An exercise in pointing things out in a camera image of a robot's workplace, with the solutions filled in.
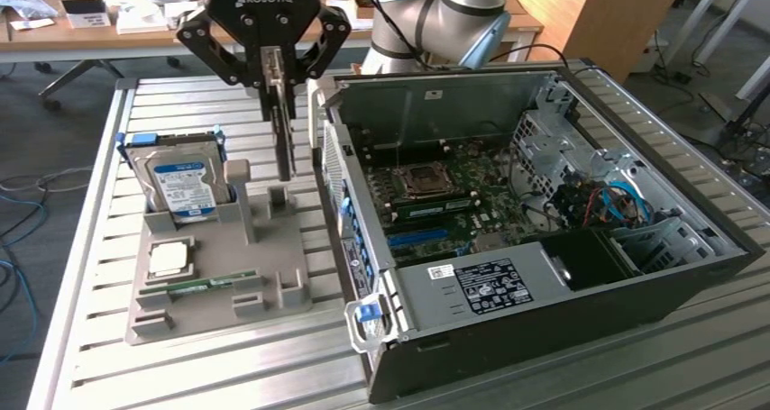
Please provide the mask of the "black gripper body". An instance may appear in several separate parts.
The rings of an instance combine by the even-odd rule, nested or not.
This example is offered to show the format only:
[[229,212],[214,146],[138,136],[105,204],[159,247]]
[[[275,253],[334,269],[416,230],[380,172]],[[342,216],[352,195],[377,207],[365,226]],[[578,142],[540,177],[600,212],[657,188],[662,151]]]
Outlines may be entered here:
[[215,23],[243,46],[293,50],[319,13],[319,0],[206,0],[203,28]]

